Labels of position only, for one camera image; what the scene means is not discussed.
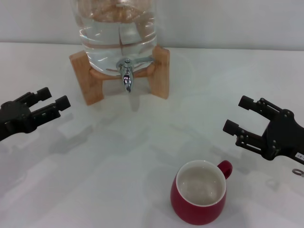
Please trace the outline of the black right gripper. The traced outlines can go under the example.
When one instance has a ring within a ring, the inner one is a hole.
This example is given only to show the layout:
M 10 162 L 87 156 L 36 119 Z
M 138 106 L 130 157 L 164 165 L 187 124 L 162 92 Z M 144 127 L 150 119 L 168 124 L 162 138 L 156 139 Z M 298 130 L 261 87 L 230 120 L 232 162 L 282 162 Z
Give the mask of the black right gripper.
M 262 153 L 262 157 L 268 161 L 274 160 L 277 156 L 285 156 L 300 164 L 304 163 L 304 128 L 295 121 L 292 111 L 281 109 L 264 98 L 254 102 L 245 95 L 240 99 L 238 106 L 252 110 L 270 122 L 261 137 L 226 120 L 223 131 L 237 137 L 236 146 Z

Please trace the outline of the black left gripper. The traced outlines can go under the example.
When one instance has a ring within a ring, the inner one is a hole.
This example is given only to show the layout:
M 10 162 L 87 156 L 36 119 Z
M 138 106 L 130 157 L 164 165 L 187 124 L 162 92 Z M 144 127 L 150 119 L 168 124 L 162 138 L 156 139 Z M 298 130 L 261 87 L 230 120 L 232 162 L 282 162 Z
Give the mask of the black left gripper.
M 45 87 L 36 93 L 24 94 L 18 98 L 17 102 L 8 101 L 2 104 L 0 106 L 0 140 L 18 133 L 31 133 L 37 129 L 37 126 L 59 118 L 61 116 L 59 112 L 71 106 L 65 95 L 54 103 L 31 113 L 29 107 L 51 97 L 49 88 Z

